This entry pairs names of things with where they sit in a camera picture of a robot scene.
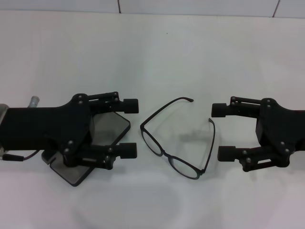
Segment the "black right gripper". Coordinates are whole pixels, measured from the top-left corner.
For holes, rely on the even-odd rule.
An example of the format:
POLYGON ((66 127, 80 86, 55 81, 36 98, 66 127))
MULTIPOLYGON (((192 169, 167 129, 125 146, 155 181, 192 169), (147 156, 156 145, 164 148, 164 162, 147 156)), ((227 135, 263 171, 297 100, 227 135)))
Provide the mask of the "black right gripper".
POLYGON ((212 104, 212 117, 229 115, 257 117, 256 135, 260 147, 218 147, 220 162, 238 160, 244 172, 268 168, 287 167, 290 156, 305 149, 305 111, 282 107, 272 98, 255 100, 232 96, 230 103, 212 104))

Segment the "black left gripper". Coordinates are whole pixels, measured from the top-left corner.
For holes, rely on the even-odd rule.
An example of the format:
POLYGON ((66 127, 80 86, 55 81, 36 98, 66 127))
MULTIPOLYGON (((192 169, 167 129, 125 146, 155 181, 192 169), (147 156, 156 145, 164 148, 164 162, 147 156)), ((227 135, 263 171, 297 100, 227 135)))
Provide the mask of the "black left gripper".
POLYGON ((88 95, 76 94, 58 107, 8 108, 5 111, 5 160, 26 160, 10 151, 51 150, 60 152, 73 166, 71 156, 93 141, 88 95))

